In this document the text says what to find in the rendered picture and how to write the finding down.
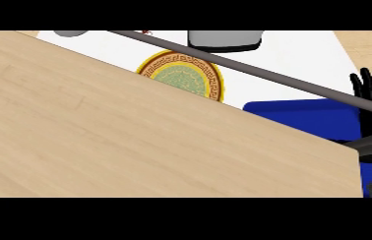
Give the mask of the pale wooden cabinet door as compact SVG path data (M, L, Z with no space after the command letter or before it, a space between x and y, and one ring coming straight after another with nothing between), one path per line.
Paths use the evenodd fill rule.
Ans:
M357 197L355 150L0 32L0 197Z

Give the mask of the grey rounded object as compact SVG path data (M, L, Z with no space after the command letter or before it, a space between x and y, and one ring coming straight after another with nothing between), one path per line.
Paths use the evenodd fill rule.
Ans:
M53 31L59 36L63 37L75 37L79 36L81 34L87 33L88 30L54 30Z

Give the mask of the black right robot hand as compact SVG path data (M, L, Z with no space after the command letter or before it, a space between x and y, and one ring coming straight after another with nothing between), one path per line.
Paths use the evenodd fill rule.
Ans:
M372 100L372 75L366 68L360 69L360 77L350 75L354 96ZM358 123L361 137L372 136L372 111L358 109Z

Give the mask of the pale wooden cabinet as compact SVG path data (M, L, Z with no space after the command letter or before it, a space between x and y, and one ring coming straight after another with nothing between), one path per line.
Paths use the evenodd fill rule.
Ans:
M355 68L372 71L372 30L336 30L333 33Z

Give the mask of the blue tray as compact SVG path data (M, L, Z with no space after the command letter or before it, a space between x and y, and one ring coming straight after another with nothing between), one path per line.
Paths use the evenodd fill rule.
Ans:
M248 158L246 194L268 198L361 198L358 151L341 141L360 137L355 108L335 100L249 102L267 119Z

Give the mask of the grey appliance with black base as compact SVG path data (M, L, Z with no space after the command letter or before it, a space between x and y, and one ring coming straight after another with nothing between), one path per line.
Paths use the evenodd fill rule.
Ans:
M262 30L189 30L187 46L209 53L255 50Z

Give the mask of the ornate yellow green plate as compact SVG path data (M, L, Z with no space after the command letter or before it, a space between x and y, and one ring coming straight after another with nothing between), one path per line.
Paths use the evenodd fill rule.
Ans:
M214 101L224 101L226 88L220 68L199 58L164 50L141 62L137 73Z

